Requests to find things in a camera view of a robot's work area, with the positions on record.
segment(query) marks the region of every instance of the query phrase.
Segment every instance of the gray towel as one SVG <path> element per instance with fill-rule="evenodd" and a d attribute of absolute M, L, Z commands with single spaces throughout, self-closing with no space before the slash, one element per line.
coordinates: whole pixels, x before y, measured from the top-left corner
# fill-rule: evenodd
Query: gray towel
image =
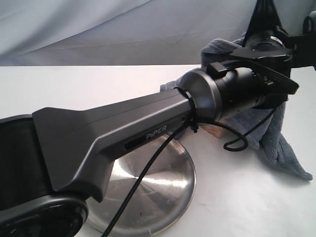
<path fill-rule="evenodd" d="M 223 39 L 215 39 L 208 44 L 201 53 L 202 67 L 216 61 L 227 60 L 228 55 L 236 48 L 240 48 L 243 38 L 229 42 Z M 160 91 L 173 89 L 181 78 L 160 86 Z M 228 124 L 241 133 L 246 133 L 254 125 L 265 118 L 271 110 L 249 109 L 232 118 L 227 119 Z M 313 176 L 307 173 L 297 160 L 291 146 L 281 134 L 285 103 L 277 108 L 274 115 L 257 130 L 247 136 L 250 146 L 254 149 L 263 148 L 267 161 L 279 169 L 298 175 L 304 180 L 310 181 Z"/>

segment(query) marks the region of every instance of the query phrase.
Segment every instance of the white table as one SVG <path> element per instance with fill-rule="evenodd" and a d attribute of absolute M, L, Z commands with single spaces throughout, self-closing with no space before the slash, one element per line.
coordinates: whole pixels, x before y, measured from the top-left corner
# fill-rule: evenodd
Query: white table
<path fill-rule="evenodd" d="M 0 118 L 42 107 L 84 110 L 158 92 L 195 66 L 0 67 Z M 293 70 L 300 84 L 287 104 L 283 134 L 316 175 L 316 72 Z M 316 184 L 265 166 L 262 151 L 230 153 L 202 129 L 182 143 L 197 171 L 195 196 L 164 237 L 314 237 Z M 100 234 L 85 225 L 78 237 Z"/>

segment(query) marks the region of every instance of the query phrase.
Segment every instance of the white fabric backdrop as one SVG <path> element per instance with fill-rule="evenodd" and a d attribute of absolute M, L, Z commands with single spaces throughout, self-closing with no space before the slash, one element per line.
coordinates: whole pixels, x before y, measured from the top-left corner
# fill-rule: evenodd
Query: white fabric backdrop
<path fill-rule="evenodd" d="M 238 38 L 256 0 L 0 2 L 0 65 L 196 64 L 212 39 Z M 299 33 L 315 0 L 275 0 Z"/>

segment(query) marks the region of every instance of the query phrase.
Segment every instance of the black cable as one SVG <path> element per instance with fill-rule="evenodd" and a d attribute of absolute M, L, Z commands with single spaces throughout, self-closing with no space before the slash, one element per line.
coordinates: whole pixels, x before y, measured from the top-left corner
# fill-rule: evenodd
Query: black cable
<path fill-rule="evenodd" d="M 271 112 L 263 119 L 261 120 L 257 125 L 255 125 L 252 129 L 250 129 L 249 131 L 247 131 L 243 136 L 246 137 L 248 136 L 250 133 L 252 133 L 254 130 L 256 130 L 258 127 L 260 127 L 261 125 L 263 125 L 276 111 L 277 109 L 274 108 L 271 110 Z M 237 152 L 239 151 L 238 149 L 236 150 L 236 148 L 229 148 L 228 146 L 230 146 L 231 144 L 234 144 L 238 141 L 240 141 L 240 138 L 237 138 L 235 140 L 232 140 L 230 142 L 227 142 L 224 144 L 224 149 L 230 152 Z"/>
<path fill-rule="evenodd" d="M 138 179 L 136 180 L 135 184 L 133 185 L 133 187 L 131 188 L 131 190 L 129 191 L 129 193 L 127 194 L 125 200 L 123 201 L 122 205 L 119 207 L 117 213 L 115 214 L 115 216 L 113 217 L 112 221 L 109 223 L 108 227 L 106 228 L 106 230 L 104 231 L 104 233 L 101 235 L 101 237 L 107 237 L 109 236 L 110 232 L 112 231 L 114 225 L 117 223 L 117 221 L 119 220 L 120 216 L 122 215 L 122 213 L 124 212 L 125 208 L 127 207 L 129 201 L 131 200 L 131 198 L 133 197 L 134 193 L 136 192 L 136 189 L 138 188 L 138 186 L 140 185 L 140 183 L 142 182 L 142 179 L 145 177 L 146 173 L 148 172 L 148 170 L 150 169 L 150 167 L 152 166 L 152 164 L 155 162 L 156 158 L 160 155 L 160 153 L 162 152 L 162 150 L 168 145 L 168 143 L 177 135 L 179 134 L 182 130 L 186 129 L 189 126 L 194 126 L 197 123 L 207 123 L 207 124 L 212 124 L 215 126 L 219 126 L 222 127 L 224 129 L 227 129 L 228 131 L 232 132 L 233 134 L 235 134 L 238 138 L 240 138 L 240 140 L 242 140 L 244 142 L 244 145 L 241 146 L 240 148 L 235 148 L 235 150 L 245 150 L 248 147 L 248 141 L 245 138 L 245 136 L 243 136 L 241 133 L 239 133 L 237 130 L 229 127 L 228 125 L 222 124 L 220 122 L 216 122 L 216 121 L 212 121 L 210 119 L 207 118 L 199 118 L 196 121 L 190 121 L 187 122 L 185 124 L 183 124 L 180 128 L 178 128 L 176 131 L 174 131 L 165 141 L 164 143 L 158 148 L 158 150 L 155 152 L 155 154 L 152 156 L 152 158 L 148 161 L 148 163 L 146 164 L 145 168 L 143 169 L 143 171 L 141 172 L 141 174 L 139 175 Z"/>

